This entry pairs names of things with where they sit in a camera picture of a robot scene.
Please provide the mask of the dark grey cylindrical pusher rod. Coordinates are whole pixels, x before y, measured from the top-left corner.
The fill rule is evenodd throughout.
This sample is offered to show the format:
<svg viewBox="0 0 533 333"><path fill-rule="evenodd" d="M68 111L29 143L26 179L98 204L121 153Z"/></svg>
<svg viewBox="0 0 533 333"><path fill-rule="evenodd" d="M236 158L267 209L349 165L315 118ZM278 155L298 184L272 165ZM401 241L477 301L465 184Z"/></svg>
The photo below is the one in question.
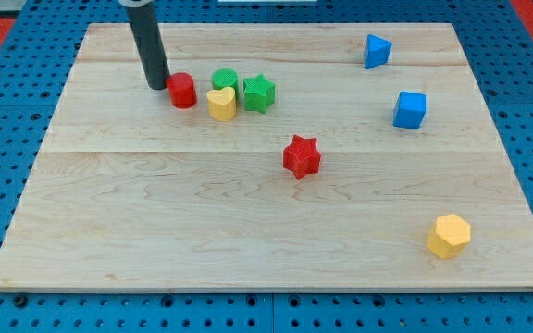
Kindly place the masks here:
<svg viewBox="0 0 533 333"><path fill-rule="evenodd" d="M125 9L148 86L164 90L170 71L153 0L119 0Z"/></svg>

